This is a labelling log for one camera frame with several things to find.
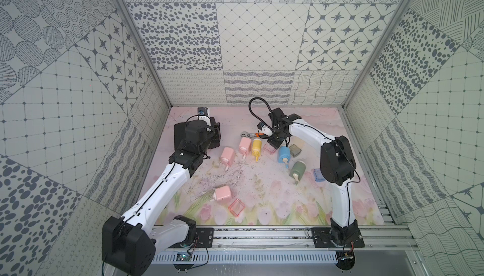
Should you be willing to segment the blue pencil sharpener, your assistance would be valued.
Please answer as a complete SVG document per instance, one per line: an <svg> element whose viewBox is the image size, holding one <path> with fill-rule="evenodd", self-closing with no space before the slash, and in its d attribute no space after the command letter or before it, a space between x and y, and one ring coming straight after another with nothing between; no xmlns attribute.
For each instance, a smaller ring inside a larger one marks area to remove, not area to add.
<svg viewBox="0 0 484 276"><path fill-rule="evenodd" d="M278 150L278 162L285 164L286 168L288 168L290 159L291 159L290 149L287 146L281 146Z"/></svg>

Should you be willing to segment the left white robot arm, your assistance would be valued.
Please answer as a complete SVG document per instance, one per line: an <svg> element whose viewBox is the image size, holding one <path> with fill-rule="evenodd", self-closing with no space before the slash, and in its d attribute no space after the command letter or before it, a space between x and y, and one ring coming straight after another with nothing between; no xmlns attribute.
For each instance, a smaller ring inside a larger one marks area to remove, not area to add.
<svg viewBox="0 0 484 276"><path fill-rule="evenodd" d="M184 138L169 157L155 184L121 217L110 217L102 228L102 263L125 272L142 275L161 251L196 243L197 224L193 219L175 216L171 222L156 222L175 194L188 182L207 152L220 145L220 124L213 117L192 116L180 123Z"/></svg>

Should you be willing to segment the grey transparent tray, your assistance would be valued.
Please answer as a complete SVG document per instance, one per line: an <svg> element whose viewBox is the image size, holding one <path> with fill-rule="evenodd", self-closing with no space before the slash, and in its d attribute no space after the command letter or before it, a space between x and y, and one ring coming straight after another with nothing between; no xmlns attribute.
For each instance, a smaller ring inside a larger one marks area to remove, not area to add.
<svg viewBox="0 0 484 276"><path fill-rule="evenodd" d="M289 150L290 150L291 156L294 157L294 158L298 157L302 152L301 148L296 144L290 145Z"/></svg>

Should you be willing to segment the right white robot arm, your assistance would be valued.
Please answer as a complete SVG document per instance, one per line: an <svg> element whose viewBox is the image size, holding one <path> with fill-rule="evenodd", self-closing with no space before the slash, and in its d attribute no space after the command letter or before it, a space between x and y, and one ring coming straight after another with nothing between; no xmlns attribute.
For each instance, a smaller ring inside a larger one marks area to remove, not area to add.
<svg viewBox="0 0 484 276"><path fill-rule="evenodd" d="M320 152L320 172L331 184L333 212L331 221L332 240L342 246L358 230L352 206L351 184L354 181L356 163L348 138L334 137L321 132L305 122L299 115L286 115L280 108L268 113L271 134L268 142L280 146L295 136Z"/></svg>

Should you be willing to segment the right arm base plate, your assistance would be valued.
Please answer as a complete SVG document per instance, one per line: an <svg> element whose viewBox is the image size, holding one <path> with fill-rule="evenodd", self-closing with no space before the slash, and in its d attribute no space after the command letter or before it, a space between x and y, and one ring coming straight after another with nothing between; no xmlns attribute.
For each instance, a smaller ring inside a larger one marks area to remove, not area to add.
<svg viewBox="0 0 484 276"><path fill-rule="evenodd" d="M323 227L311 228L310 236L315 248L364 248L365 243L359 228L354 231L339 231Z"/></svg>

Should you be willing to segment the blue transparent tray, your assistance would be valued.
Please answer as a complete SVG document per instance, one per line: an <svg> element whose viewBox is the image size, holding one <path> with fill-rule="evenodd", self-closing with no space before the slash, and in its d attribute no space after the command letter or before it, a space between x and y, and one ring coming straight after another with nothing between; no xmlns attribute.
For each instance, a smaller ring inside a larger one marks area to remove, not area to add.
<svg viewBox="0 0 484 276"><path fill-rule="evenodd" d="M325 177L322 175L321 170L319 168L315 168L313 170L313 176L314 176L315 182L326 181Z"/></svg>

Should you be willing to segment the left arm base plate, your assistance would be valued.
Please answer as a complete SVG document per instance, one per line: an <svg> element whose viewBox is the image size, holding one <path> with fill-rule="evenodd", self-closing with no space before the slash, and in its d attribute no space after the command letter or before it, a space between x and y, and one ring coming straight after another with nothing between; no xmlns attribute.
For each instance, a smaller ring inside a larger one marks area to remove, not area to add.
<svg viewBox="0 0 484 276"><path fill-rule="evenodd" d="M176 247L188 248L192 245L201 248L212 248L214 239L214 228L189 229L188 235L184 241L175 244Z"/></svg>

